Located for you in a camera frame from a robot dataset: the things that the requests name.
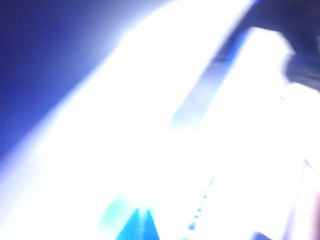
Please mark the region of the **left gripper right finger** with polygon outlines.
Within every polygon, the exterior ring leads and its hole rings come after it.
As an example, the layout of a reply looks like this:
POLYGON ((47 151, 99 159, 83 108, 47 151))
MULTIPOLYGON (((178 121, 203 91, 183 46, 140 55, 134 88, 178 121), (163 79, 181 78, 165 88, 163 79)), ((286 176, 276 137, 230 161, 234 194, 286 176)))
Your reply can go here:
POLYGON ((145 240, 160 240, 160 237, 157 232, 152 214, 149 210, 145 213, 144 221, 144 239, 145 240))

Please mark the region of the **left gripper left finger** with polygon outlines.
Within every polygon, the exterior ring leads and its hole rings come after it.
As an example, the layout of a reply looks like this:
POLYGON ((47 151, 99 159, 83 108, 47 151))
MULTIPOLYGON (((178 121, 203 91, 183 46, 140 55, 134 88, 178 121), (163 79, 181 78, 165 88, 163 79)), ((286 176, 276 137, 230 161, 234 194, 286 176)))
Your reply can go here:
POLYGON ((141 240, 143 235, 143 223, 140 210, 137 208, 119 232, 116 240, 141 240))

